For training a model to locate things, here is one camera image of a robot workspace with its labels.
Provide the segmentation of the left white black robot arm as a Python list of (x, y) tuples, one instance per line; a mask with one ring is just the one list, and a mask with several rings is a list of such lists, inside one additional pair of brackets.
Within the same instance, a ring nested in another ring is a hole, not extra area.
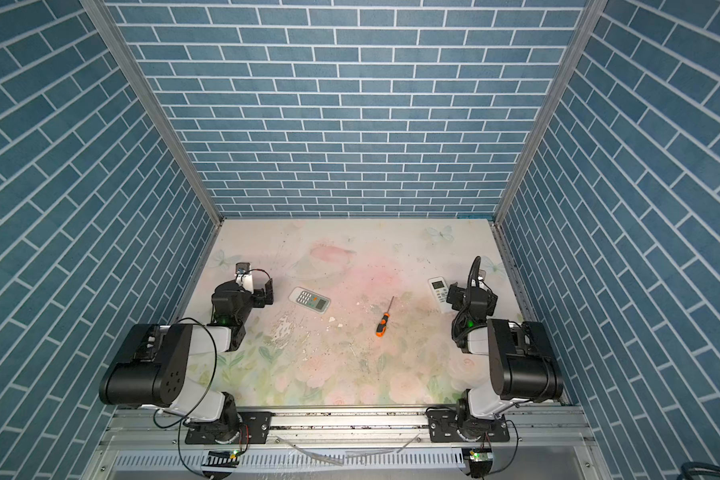
[(247, 270), (216, 287), (208, 324), (185, 317), (170, 326), (135, 325), (100, 382), (100, 400), (119, 407), (156, 407), (202, 431), (210, 443), (239, 439), (245, 428), (234, 397), (188, 380), (187, 365), (192, 355), (237, 350), (251, 311), (273, 303), (273, 281), (256, 289)]

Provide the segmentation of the white air conditioner remote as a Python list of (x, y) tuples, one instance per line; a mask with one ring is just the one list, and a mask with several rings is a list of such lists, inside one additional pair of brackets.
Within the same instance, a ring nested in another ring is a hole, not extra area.
[(427, 281), (438, 309), (443, 314), (453, 311), (452, 305), (448, 302), (449, 284), (443, 277), (430, 278)]

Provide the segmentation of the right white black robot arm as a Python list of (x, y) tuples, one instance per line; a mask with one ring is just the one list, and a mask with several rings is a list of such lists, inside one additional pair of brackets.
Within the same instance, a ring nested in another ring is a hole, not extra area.
[(558, 401), (563, 394), (563, 374), (544, 325), (491, 318), (497, 300), (478, 283), (452, 284), (446, 295), (456, 312), (452, 340), (463, 353), (488, 358), (489, 381), (465, 390), (457, 403), (462, 425), (499, 420), (515, 406)]

